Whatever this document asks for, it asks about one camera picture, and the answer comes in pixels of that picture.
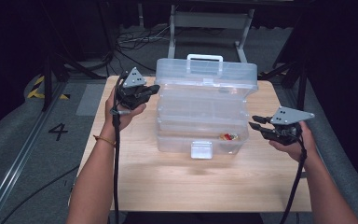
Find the gray carpet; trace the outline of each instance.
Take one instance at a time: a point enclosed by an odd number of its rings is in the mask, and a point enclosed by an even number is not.
[[[134,27],[129,31],[135,30],[141,28]],[[290,33],[291,29],[252,29],[245,44],[248,62],[257,64],[259,72],[271,70]],[[238,62],[233,47],[238,36],[240,36],[238,32],[229,30],[221,33],[213,31],[212,34],[200,30],[183,31],[177,36],[176,58],[185,58],[188,53],[201,53],[222,55],[226,62]],[[142,65],[156,69],[156,60],[168,55],[168,41],[161,39],[141,49],[123,52]],[[153,76],[153,71],[121,54],[116,53],[116,55],[117,58],[111,64],[113,69],[109,68],[110,75],[125,70],[130,71],[136,66],[144,76]],[[105,68],[95,72],[106,76]],[[275,77],[271,81],[275,83],[274,87],[281,104],[293,106],[296,88],[283,90],[279,80],[279,77]],[[34,81],[30,82],[24,90],[25,94],[33,85]],[[35,190],[79,164],[94,119],[92,115],[96,111],[102,89],[103,81],[90,80],[82,74],[72,74],[64,90],[64,93],[70,94],[71,97],[69,100],[59,100],[54,106],[29,160],[0,212],[0,223],[19,202]],[[307,88],[305,102],[305,109],[317,115],[309,125],[316,136],[326,166],[358,215],[358,174],[351,167],[332,132],[311,86]],[[0,183],[31,131],[42,105],[42,99],[27,99],[24,105],[0,122]],[[63,133],[57,141],[58,135],[48,131],[60,124],[64,124],[64,129],[68,133]],[[63,223],[67,215],[67,202],[76,171],[40,191],[21,206],[6,223]],[[279,222],[281,216],[281,213],[262,214],[266,224]],[[299,223],[312,223],[311,213],[299,213],[298,216]],[[291,214],[286,223],[296,223],[296,214]]]

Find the wooden table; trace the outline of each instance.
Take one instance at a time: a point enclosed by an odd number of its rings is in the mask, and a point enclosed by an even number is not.
[[[147,86],[154,77],[147,77]],[[106,82],[83,167],[95,144],[93,134],[103,127],[104,102],[117,77]],[[272,85],[258,82],[248,97],[250,115],[272,116],[279,100]],[[141,115],[121,132],[118,202],[122,211],[281,212],[287,204],[297,162],[271,147],[260,132],[249,127],[249,139],[240,152],[193,160],[186,153],[160,152],[156,139],[154,95]],[[301,179],[291,211],[310,211],[307,180]]]

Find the printed number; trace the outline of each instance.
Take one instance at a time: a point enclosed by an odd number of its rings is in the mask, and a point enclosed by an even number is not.
[[[48,132],[49,133],[57,133],[58,135],[57,135],[56,141],[60,141],[61,134],[62,133],[68,133],[68,131],[63,129],[64,127],[65,127],[65,124],[61,123],[61,124],[57,125],[56,127],[50,129]]]

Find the box handle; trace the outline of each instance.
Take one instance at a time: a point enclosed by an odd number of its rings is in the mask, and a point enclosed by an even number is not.
[[[220,55],[207,55],[207,54],[189,54],[187,55],[188,60],[199,59],[206,61],[223,61],[223,57]]]
[[[213,156],[213,147],[210,141],[194,141],[191,144],[192,159],[211,159]]]
[[[217,75],[220,77],[223,73],[223,57],[220,55],[207,55],[207,54],[188,54],[187,55],[187,65],[186,72],[191,74],[191,60],[202,60],[202,61],[213,61],[219,62],[219,68]]]

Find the clear plastic storage box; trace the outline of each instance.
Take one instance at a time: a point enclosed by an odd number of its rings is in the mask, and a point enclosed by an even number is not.
[[[236,154],[248,134],[246,96],[258,90],[251,63],[159,59],[158,150],[195,159]]]

